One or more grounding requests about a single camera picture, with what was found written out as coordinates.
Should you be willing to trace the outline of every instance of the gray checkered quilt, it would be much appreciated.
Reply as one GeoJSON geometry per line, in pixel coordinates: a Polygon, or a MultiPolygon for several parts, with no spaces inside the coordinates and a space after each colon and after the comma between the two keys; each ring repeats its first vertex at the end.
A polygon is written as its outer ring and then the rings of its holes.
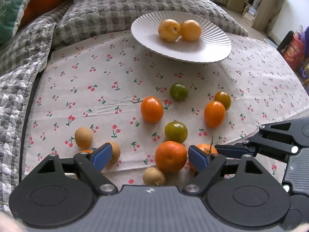
{"type": "Polygon", "coordinates": [[[53,46],[129,30],[139,16],[161,10],[191,13],[209,20],[224,32],[248,36],[242,26],[209,0],[81,0],[70,7],[55,28],[53,46]]]}
{"type": "Polygon", "coordinates": [[[0,210],[10,214],[9,196],[19,182],[24,118],[37,73],[44,68],[53,31],[72,3],[40,16],[0,47],[0,210]]]}

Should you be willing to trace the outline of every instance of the orange fruit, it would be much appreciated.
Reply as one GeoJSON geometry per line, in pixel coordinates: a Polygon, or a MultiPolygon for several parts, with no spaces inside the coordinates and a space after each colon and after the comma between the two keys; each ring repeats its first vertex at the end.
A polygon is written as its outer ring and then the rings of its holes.
{"type": "Polygon", "coordinates": [[[157,167],[166,173],[178,172],[187,162],[186,148],[175,141],[166,141],[159,145],[154,156],[157,167]]]}
{"type": "Polygon", "coordinates": [[[147,97],[141,103],[141,114],[148,123],[159,122],[163,117],[163,106],[155,97],[147,97]]]}
{"type": "Polygon", "coordinates": [[[209,127],[218,127],[225,118],[224,105],[218,101],[208,103],[204,110],[204,118],[209,127]]]}
{"type": "Polygon", "coordinates": [[[196,41],[202,34],[202,28],[197,21],[186,20],[180,25],[181,36],[187,41],[196,41]]]}
{"type": "Polygon", "coordinates": [[[90,150],[82,150],[79,153],[83,153],[83,152],[92,153],[92,151],[90,151],[90,150]]]}
{"type": "MultiPolygon", "coordinates": [[[[196,147],[201,149],[204,153],[208,153],[208,154],[218,153],[214,145],[211,146],[209,144],[199,144],[196,147]]],[[[197,171],[190,161],[189,161],[189,166],[192,171],[194,172],[197,171]]]]}
{"type": "Polygon", "coordinates": [[[180,36],[179,23],[172,19],[166,19],[159,25],[158,33],[163,40],[174,42],[180,36]]]}

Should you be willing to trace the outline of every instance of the tablecloth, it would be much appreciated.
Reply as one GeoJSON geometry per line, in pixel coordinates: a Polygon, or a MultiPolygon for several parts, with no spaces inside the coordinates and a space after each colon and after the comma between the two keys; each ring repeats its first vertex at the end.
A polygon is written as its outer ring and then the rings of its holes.
{"type": "MultiPolygon", "coordinates": [[[[281,55],[258,40],[228,34],[230,56],[216,63],[189,64],[157,55],[141,46],[130,31],[104,34],[52,53],[33,102],[24,149],[27,175],[45,156],[72,157],[81,149],[74,133],[92,131],[91,149],[108,141],[121,148],[119,160],[103,174],[118,188],[143,184],[146,168],[154,166],[156,148],[165,141],[164,127],[173,120],[188,128],[192,144],[233,144],[255,134],[260,124],[307,116],[308,95],[281,55]],[[172,84],[189,88],[185,102],[169,95],[172,84]],[[204,122],[205,106],[216,92],[232,98],[218,128],[204,122]],[[157,124],[143,121],[142,100],[157,97],[164,116],[157,124]]],[[[285,164],[263,156],[258,161],[281,181],[285,164]]],[[[193,172],[188,163],[168,174],[167,184],[183,185],[193,172]]]]}

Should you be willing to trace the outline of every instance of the yellow-green tomato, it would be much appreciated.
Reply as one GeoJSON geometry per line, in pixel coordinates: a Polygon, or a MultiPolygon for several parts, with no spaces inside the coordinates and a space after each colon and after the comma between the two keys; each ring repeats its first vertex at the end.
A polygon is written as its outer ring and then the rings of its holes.
{"type": "Polygon", "coordinates": [[[170,88],[170,95],[176,101],[183,101],[188,97],[188,88],[181,83],[175,83],[170,88]]]}
{"type": "Polygon", "coordinates": [[[165,128],[164,133],[167,141],[175,141],[182,144],[188,137],[188,129],[179,121],[169,122],[165,128]]]}

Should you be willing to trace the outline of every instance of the yellow fruit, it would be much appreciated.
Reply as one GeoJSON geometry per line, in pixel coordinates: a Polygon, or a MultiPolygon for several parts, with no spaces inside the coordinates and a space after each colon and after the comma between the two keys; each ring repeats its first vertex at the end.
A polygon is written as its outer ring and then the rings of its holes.
{"type": "Polygon", "coordinates": [[[110,162],[116,162],[120,157],[120,147],[115,142],[109,141],[109,143],[112,145],[113,149],[113,154],[110,162]]]}
{"type": "Polygon", "coordinates": [[[174,42],[180,36],[179,23],[172,19],[166,19],[159,25],[158,33],[163,40],[174,42]]]}
{"type": "Polygon", "coordinates": [[[92,131],[89,128],[80,127],[75,132],[75,142],[82,149],[87,149],[92,143],[92,131]]]}
{"type": "Polygon", "coordinates": [[[156,167],[147,168],[143,174],[143,181],[145,185],[164,185],[165,184],[165,176],[156,167]]]}
{"type": "Polygon", "coordinates": [[[202,34],[202,29],[198,22],[186,20],[180,25],[181,36],[187,41],[196,41],[202,34]]]}

